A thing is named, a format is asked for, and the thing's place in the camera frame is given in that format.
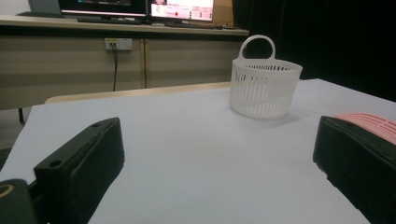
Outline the long beige office desk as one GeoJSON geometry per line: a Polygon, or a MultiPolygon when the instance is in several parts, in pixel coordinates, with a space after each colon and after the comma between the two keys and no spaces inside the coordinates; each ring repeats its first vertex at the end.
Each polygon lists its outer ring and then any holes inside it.
{"type": "Polygon", "coordinates": [[[243,30],[0,15],[0,110],[54,96],[225,82],[243,30]],[[106,50],[132,38],[132,50],[106,50]]]}

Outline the brown cardboard box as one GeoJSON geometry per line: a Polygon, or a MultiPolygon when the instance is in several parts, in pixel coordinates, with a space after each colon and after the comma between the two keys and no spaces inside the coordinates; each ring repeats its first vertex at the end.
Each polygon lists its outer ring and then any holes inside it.
{"type": "Polygon", "coordinates": [[[233,1],[215,0],[213,22],[216,25],[233,26],[233,1]]]}

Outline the white table cover sheet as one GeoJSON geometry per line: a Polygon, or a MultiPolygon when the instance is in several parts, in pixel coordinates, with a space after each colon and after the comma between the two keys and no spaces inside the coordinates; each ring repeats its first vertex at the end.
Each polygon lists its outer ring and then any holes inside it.
{"type": "Polygon", "coordinates": [[[92,224],[368,224],[314,164],[322,116],[364,112],[396,121],[396,103],[311,79],[288,115],[230,108],[227,89],[35,106],[0,180],[35,166],[89,125],[119,118],[124,167],[92,224]]]}

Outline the bright lit computer monitor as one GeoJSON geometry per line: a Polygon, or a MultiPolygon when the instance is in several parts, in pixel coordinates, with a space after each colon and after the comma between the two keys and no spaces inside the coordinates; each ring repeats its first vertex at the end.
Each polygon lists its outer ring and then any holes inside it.
{"type": "Polygon", "coordinates": [[[215,0],[148,0],[148,14],[163,21],[213,21],[215,0]]]}

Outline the light wooden table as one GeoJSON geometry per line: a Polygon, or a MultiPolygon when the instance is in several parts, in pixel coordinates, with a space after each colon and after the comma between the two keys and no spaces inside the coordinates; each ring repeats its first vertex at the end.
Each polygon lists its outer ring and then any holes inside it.
{"type": "Polygon", "coordinates": [[[213,90],[213,89],[221,89],[221,88],[229,88],[229,87],[231,87],[231,82],[217,82],[217,83],[204,83],[204,84],[192,84],[192,85],[183,85],[183,86],[129,90],[129,91],[107,91],[107,92],[72,94],[72,95],[51,97],[48,100],[46,100],[45,105],[93,100],[93,99],[113,98],[113,97],[156,95],[156,94],[166,94],[173,92],[183,92],[183,91],[213,90]]]}

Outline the white slotted plastic basket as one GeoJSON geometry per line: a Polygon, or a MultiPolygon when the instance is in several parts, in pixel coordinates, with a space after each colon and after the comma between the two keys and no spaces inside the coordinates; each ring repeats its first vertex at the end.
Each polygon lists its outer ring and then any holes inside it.
{"type": "Polygon", "coordinates": [[[233,60],[230,107],[255,119],[280,119],[290,109],[293,94],[303,68],[276,58],[276,47],[265,35],[250,36],[233,60]],[[244,49],[256,39],[266,40],[272,49],[267,59],[247,59],[244,49]]]}

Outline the pink hair brush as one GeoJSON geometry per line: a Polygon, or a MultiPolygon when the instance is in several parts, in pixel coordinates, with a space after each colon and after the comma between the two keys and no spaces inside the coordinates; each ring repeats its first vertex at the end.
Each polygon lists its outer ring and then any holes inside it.
{"type": "Polygon", "coordinates": [[[336,118],[358,125],[396,146],[396,121],[369,113],[347,113],[336,118]]]}

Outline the dark computer monitor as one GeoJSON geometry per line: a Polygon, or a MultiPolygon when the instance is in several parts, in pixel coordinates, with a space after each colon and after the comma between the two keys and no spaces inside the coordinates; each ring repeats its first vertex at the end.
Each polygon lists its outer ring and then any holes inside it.
{"type": "Polygon", "coordinates": [[[62,14],[145,17],[146,0],[58,0],[62,14]]]}

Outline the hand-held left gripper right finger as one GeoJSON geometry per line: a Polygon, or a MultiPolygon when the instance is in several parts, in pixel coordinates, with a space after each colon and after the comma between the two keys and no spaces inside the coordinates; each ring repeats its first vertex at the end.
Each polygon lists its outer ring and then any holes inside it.
{"type": "Polygon", "coordinates": [[[371,224],[396,224],[396,146],[391,142],[323,116],[313,162],[371,224]]]}

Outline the grey laptop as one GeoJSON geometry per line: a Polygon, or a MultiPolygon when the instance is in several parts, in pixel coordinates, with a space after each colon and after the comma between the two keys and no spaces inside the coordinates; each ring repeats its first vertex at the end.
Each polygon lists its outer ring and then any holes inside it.
{"type": "Polygon", "coordinates": [[[64,19],[58,0],[28,0],[30,10],[18,16],[64,19]]]}

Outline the white wall socket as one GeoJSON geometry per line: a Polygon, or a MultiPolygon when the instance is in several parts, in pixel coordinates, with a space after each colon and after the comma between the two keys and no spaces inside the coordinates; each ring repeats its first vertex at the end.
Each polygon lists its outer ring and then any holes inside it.
{"type": "Polygon", "coordinates": [[[133,40],[132,38],[106,38],[105,48],[106,50],[132,50],[133,40]]]}

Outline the black keyboard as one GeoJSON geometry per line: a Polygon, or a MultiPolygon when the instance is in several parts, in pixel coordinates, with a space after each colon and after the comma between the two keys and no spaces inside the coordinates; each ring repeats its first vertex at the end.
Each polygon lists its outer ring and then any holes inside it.
{"type": "Polygon", "coordinates": [[[141,21],[129,21],[125,19],[112,19],[112,18],[77,18],[78,22],[88,22],[88,23],[108,23],[108,24],[131,24],[131,25],[141,25],[141,21]]]}
{"type": "Polygon", "coordinates": [[[216,25],[200,25],[200,24],[191,24],[191,23],[176,23],[176,22],[165,22],[165,27],[173,27],[173,28],[186,28],[186,29],[206,29],[206,30],[222,30],[222,26],[216,25]]]}

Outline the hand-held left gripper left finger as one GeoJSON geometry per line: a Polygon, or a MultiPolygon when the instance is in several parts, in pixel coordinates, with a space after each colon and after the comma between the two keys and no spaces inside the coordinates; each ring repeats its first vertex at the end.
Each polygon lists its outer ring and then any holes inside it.
{"type": "Polygon", "coordinates": [[[34,168],[33,196],[38,220],[87,224],[124,161],[118,118],[87,127],[34,168]]]}

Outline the black curtain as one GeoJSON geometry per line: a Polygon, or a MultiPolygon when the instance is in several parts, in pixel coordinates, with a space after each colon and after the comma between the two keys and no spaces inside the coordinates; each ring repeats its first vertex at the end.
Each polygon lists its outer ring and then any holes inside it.
{"type": "Polygon", "coordinates": [[[396,0],[232,0],[233,22],[266,35],[276,57],[396,102],[396,0]]]}

